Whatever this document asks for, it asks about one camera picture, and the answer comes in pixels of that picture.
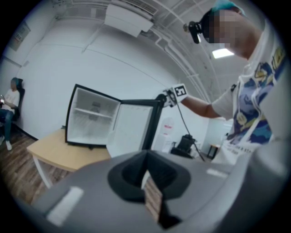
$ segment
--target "ceiling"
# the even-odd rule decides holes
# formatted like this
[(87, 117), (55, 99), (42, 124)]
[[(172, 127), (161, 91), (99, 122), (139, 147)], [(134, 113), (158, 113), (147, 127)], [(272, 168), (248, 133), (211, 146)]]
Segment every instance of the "ceiling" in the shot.
[[(55, 8), (64, 7), (59, 18), (83, 17), (90, 18), (91, 8), (96, 8), (95, 20), (103, 21), (107, 5), (111, 0), (51, 0)], [(171, 38), (168, 50), (174, 53), (174, 59), (183, 68), (185, 77), (180, 82), (190, 83), (190, 93), (206, 101), (214, 101), (228, 87), (237, 82), (237, 78), (246, 65), (246, 60), (237, 56), (214, 59), (212, 51), (218, 46), (208, 44), (201, 37), (201, 43), (195, 44), (190, 36), (183, 31), (183, 23), (199, 21), (213, 6), (215, 0), (123, 0), (133, 4), (142, 2), (149, 4), (157, 11), (152, 17), (153, 30), (144, 33), (154, 43), (159, 39), (156, 33)], [(167, 41), (158, 43), (160, 48), (166, 50)]]

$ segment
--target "wooden floor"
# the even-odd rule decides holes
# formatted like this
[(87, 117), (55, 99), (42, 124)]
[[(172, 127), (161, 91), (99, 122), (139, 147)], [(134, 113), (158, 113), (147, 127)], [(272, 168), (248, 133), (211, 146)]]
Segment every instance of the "wooden floor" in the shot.
[[(11, 134), (12, 150), (8, 151), (6, 143), (0, 146), (0, 171), (2, 179), (11, 195), (32, 204), (46, 191), (46, 186), (36, 169), (32, 156), (26, 148), (33, 139), (20, 132)], [(51, 166), (49, 169), (53, 183), (58, 182), (70, 172)]]

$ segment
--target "person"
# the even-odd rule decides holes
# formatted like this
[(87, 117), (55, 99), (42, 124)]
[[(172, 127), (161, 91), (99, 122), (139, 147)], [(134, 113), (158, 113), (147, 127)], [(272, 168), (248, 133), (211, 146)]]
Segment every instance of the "person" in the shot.
[(0, 131), (0, 145), (4, 140), (6, 140), (7, 150), (11, 150), (12, 146), (10, 143), (10, 128), (12, 117), (14, 116), (15, 109), (18, 107), (20, 94), (17, 90), (18, 78), (13, 78), (10, 83), (10, 89), (7, 91), (6, 95), (1, 102), (3, 103), (0, 109), (0, 118), (5, 119), (4, 129), (5, 136), (2, 135)]
[(252, 154), (260, 145), (275, 139), (270, 128), (268, 93), (285, 80), (290, 63), (278, 35), (265, 19), (261, 31), (242, 8), (228, 0), (218, 0), (202, 18), (201, 30), (209, 43), (219, 43), (235, 55), (248, 60), (238, 82), (213, 103), (187, 96), (181, 103), (208, 118), (233, 118), (227, 139), (212, 162), (235, 164), (243, 154)]

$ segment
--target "vr headset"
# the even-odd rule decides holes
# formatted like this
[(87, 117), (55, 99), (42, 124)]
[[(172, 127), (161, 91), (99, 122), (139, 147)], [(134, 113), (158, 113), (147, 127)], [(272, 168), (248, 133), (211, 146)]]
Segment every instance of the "vr headset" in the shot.
[(210, 36), (210, 27), (209, 23), (213, 20), (213, 12), (211, 12), (211, 9), (205, 13), (205, 15), (202, 17), (200, 22), (193, 22), (191, 21), (189, 25), (185, 24), (183, 26), (185, 32), (190, 32), (193, 41), (196, 44), (199, 44), (201, 42), (200, 36), (203, 35), (204, 38), (208, 43), (214, 43), (214, 38)]

